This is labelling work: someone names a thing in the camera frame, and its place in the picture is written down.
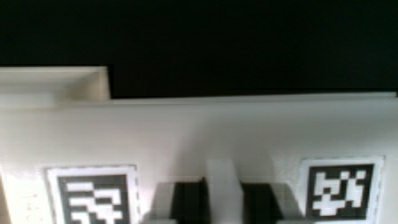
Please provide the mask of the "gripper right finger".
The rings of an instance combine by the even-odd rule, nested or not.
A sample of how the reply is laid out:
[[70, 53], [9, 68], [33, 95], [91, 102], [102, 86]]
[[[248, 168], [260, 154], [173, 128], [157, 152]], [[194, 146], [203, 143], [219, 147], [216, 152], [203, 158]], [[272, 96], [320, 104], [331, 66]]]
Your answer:
[[244, 224], [278, 224], [283, 211], [267, 183], [244, 183]]

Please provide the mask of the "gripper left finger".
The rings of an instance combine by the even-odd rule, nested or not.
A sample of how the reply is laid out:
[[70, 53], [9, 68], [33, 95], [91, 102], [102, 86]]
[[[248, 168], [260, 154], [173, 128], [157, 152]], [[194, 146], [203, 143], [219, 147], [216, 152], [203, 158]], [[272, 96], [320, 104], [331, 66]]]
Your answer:
[[178, 182], [175, 185], [171, 218], [178, 224], [210, 224], [208, 182]]

